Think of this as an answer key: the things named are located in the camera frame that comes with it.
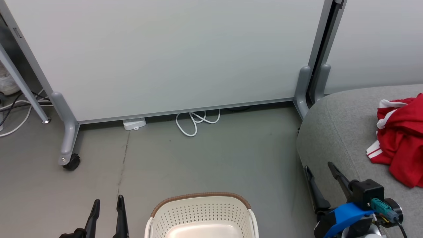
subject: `power cord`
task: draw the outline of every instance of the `power cord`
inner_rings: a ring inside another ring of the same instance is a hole
[[[10,112],[12,111],[12,107],[15,106],[16,101],[18,100],[18,98],[22,95],[22,93],[20,93],[15,100],[13,101],[13,103],[11,104],[10,108],[7,111],[6,116],[3,117],[3,120],[0,122],[0,127],[1,125],[3,125],[4,121],[6,120],[6,118],[9,116]]]
[[[407,238],[407,234],[405,233],[405,230],[404,230],[404,227],[402,226],[402,224],[398,221],[398,218],[394,218],[394,221],[396,222],[396,223],[398,223],[398,226],[399,226],[399,228],[401,229],[401,232],[402,232],[402,236],[404,237],[404,238]]]
[[[178,114],[176,115],[176,119],[175,119],[176,125],[177,125],[177,126],[178,126],[178,128],[181,130],[181,132],[182,132],[184,135],[189,136],[189,137],[193,137],[193,136],[195,136],[195,135],[197,134],[197,124],[198,124],[198,123],[207,122],[207,123],[209,123],[209,124],[215,124],[215,123],[217,123],[217,122],[219,121],[219,119],[220,119],[220,109],[219,109],[219,115],[217,116],[217,120],[216,120],[216,121],[214,121],[214,122],[211,122],[211,121],[209,121],[209,120],[206,120],[206,111],[204,111],[204,117],[201,117],[201,116],[197,115],[197,114],[196,114],[196,113],[194,113],[194,112],[189,112],[189,114],[190,114],[190,117],[191,117],[192,122],[194,123],[194,128],[195,128],[195,132],[194,132],[194,134],[188,134],[188,133],[186,133],[186,132],[185,132],[185,131],[181,128],[181,126],[180,126],[180,125],[179,125],[179,123],[178,123],[178,117],[179,117],[180,113],[178,113]],[[194,115],[194,116],[196,116],[196,117],[198,117],[198,118],[199,118],[199,119],[201,119],[201,120],[200,120],[200,121],[196,121],[196,120],[194,120],[193,115]]]
[[[246,107],[239,107],[239,108],[227,108],[226,110],[231,111],[231,112],[242,112],[242,111],[246,111],[250,108],[252,108],[253,106],[246,106]]]
[[[42,99],[41,100],[38,100],[38,102],[40,103],[46,103],[46,102],[48,102],[49,104],[41,104],[40,106],[43,106],[43,107],[52,107],[53,105],[51,104],[51,102],[50,102],[50,99],[48,99],[47,97],[43,97],[43,96],[40,96],[40,94],[42,93],[44,91],[44,89],[43,90],[41,90],[38,94],[36,94],[36,93],[34,93],[34,92],[32,92],[34,95],[36,95],[37,97],[41,97]],[[28,120],[28,117],[29,117],[29,115],[30,115],[30,113],[31,113],[31,109],[32,109],[32,105],[30,104],[30,102],[29,101],[26,101],[26,100],[18,100],[18,98],[20,97],[20,96],[22,96],[22,93],[20,93],[16,98],[15,98],[15,100],[13,101],[13,103],[12,104],[9,104],[9,105],[7,105],[7,106],[4,106],[4,107],[2,107],[2,108],[0,108],[0,112],[3,112],[3,111],[7,111],[7,114],[6,114],[6,116],[4,116],[4,118],[3,118],[3,120],[0,122],[0,127],[1,127],[1,125],[3,125],[3,123],[6,121],[6,119],[7,119],[7,117],[9,116],[9,114],[10,114],[10,112],[12,111],[12,109],[14,109],[14,108],[19,108],[19,107],[23,107],[23,106],[30,106],[29,107],[29,110],[28,110],[28,113],[27,113],[27,115],[26,115],[26,117],[25,117],[25,119],[21,122],[21,124],[19,124],[15,129],[13,129],[13,130],[11,130],[11,131],[9,131],[9,132],[7,132],[7,133],[4,133],[4,134],[1,134],[0,135],[0,137],[4,137],[4,136],[8,136],[8,135],[10,135],[10,134],[12,134],[13,132],[15,132],[15,131],[17,131],[27,120]],[[23,105],[17,105],[17,106],[15,106],[15,104],[16,103],[18,103],[18,102],[25,102],[26,104],[23,104]]]

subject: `black caster wheel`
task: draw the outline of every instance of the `black caster wheel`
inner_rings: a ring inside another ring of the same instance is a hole
[[[69,163],[62,165],[62,167],[65,168],[66,170],[74,171],[76,168],[78,168],[79,163],[80,163],[79,156],[77,154],[72,154],[71,160],[69,161]]]

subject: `green connector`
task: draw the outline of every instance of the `green connector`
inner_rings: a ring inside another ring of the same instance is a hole
[[[394,219],[398,219],[398,213],[396,213],[390,206],[388,206],[386,203],[382,202],[381,200],[377,198],[373,198],[370,201],[370,207],[375,210],[376,212],[382,214],[386,219],[388,219],[390,222],[395,223]]]

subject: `red jacket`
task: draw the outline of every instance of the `red jacket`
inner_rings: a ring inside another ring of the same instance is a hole
[[[377,141],[367,149],[372,163],[390,165],[403,184],[423,187],[423,94],[382,100],[377,109]]]

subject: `gray sofa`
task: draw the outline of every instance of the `gray sofa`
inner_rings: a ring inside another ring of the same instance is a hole
[[[332,206],[346,199],[327,167],[328,161],[350,180],[370,178],[383,185],[385,197],[396,200],[403,210],[409,238],[423,237],[423,188],[404,186],[389,173],[387,165],[371,163],[366,149],[376,141],[379,101],[415,97],[421,92],[423,84],[356,89],[326,96],[307,113],[297,140],[302,164],[310,167]],[[383,233],[389,238],[402,237],[398,227],[384,229]]]

